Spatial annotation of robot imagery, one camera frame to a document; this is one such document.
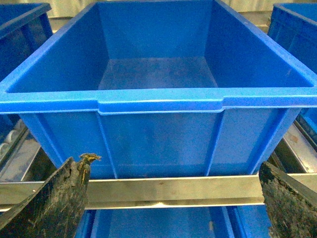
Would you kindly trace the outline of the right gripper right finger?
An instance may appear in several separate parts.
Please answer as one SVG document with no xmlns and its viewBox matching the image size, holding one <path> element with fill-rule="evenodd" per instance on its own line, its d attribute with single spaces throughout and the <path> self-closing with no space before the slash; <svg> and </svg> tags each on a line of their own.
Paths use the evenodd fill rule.
<svg viewBox="0 0 317 238">
<path fill-rule="evenodd" d="M 317 193 L 269 162 L 263 162 L 259 179 L 272 238 L 317 236 Z"/>
</svg>

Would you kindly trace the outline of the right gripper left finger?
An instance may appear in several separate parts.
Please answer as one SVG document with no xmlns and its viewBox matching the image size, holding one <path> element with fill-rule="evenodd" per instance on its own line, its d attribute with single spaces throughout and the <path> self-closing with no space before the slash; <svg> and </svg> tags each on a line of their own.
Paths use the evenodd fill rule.
<svg viewBox="0 0 317 238">
<path fill-rule="evenodd" d="M 87 204 L 91 163 L 101 159 L 84 153 L 68 158 L 32 195 L 0 216 L 2 238 L 73 238 Z"/>
</svg>

